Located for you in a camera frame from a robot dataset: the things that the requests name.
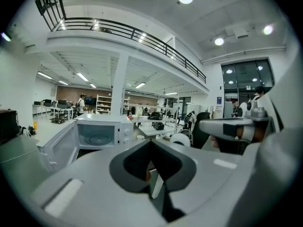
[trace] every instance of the backpack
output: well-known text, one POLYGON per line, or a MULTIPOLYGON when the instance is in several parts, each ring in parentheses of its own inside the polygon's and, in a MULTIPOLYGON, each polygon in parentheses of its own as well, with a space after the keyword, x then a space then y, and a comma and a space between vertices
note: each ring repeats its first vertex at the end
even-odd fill
POLYGON ((186 117, 184 119, 184 124, 188 124, 191 115, 192 115, 192 113, 189 113, 188 115, 186 115, 186 117))
POLYGON ((77 111, 77 113, 80 112, 80 102, 81 102, 81 100, 76 103, 76 111, 77 111))

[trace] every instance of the man with backpack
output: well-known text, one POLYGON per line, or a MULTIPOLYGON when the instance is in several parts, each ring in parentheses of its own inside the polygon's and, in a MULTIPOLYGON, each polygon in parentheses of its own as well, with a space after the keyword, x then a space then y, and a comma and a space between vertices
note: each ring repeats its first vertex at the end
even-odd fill
POLYGON ((84 98, 85 98, 85 94, 82 93, 80 95, 80 98, 76 104, 76 109, 77 109, 77 116, 80 116, 82 114, 84 114, 85 110, 86 110, 86 107, 85 107, 85 104, 84 104, 84 98))

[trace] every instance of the white shelving unit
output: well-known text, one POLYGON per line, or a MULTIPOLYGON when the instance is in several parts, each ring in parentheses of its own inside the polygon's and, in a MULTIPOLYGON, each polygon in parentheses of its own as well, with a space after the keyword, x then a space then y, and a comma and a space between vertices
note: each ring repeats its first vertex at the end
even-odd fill
POLYGON ((96 111, 101 114, 110 114, 111 103, 111 97, 97 95, 96 111))

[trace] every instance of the glass window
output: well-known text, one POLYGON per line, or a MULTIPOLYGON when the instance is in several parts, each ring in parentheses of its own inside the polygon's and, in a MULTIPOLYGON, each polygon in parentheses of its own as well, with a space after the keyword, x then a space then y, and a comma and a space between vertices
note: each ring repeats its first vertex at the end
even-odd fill
POLYGON ((274 85, 273 75, 267 60, 256 61, 258 72, 261 76, 263 87, 272 87, 274 85))
POLYGON ((235 64, 238 88, 261 86, 260 76, 255 61, 235 64))
POLYGON ((224 88, 237 88, 237 79, 234 66, 222 67, 224 88))

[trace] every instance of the ceiling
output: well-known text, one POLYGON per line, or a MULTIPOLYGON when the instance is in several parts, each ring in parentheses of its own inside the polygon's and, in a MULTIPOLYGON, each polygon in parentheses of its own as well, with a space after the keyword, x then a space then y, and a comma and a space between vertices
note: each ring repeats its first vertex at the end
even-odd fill
MULTIPOLYGON (((129 11, 136 14, 136 23, 140 19, 152 21, 168 31, 203 60, 249 49, 282 46, 286 30, 286 21, 271 0, 193 0, 191 4, 177 4, 177 0, 63 0, 67 14, 73 6, 83 5, 78 12, 85 11, 85 5, 94 5, 88 13, 100 11, 105 7, 129 11), (262 33, 266 25, 272 25, 270 35, 262 33), (234 28, 243 28, 248 37, 237 39, 234 28), (214 40, 224 38, 223 46, 216 46, 214 40)), ((116 20, 125 17, 117 16, 116 20)), ((151 26, 150 34, 157 33, 157 26, 151 26)))
MULTIPOLYGON (((108 55, 106 51, 83 53, 77 51, 58 51, 52 55, 64 60, 66 66, 54 60, 53 56, 45 53, 36 53, 41 60, 40 71, 53 78, 53 82, 59 80, 69 86, 89 87, 94 84, 97 88, 110 89, 114 85, 118 55, 108 55), (81 79, 77 72, 81 72, 89 82, 81 79)), ((152 64, 130 57, 126 68, 125 85, 128 92, 145 93, 146 95, 163 95, 178 92, 180 96, 185 94, 203 94, 195 86, 185 80, 166 72, 152 64), (146 83, 140 89, 135 87, 140 83, 146 83)))

